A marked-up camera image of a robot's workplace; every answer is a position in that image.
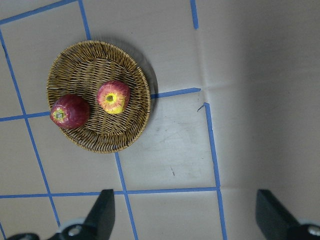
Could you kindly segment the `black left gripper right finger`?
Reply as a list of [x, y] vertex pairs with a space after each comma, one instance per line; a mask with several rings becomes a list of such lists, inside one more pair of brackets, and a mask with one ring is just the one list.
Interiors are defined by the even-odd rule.
[[267, 240], [318, 240], [320, 226], [301, 224], [267, 189], [256, 193], [255, 220]]

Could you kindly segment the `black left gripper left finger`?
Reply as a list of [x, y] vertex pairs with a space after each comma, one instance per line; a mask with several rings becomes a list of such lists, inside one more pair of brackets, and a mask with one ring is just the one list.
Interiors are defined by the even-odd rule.
[[100, 192], [90, 212], [81, 223], [59, 229], [51, 240], [108, 240], [115, 225], [115, 194], [112, 189]]

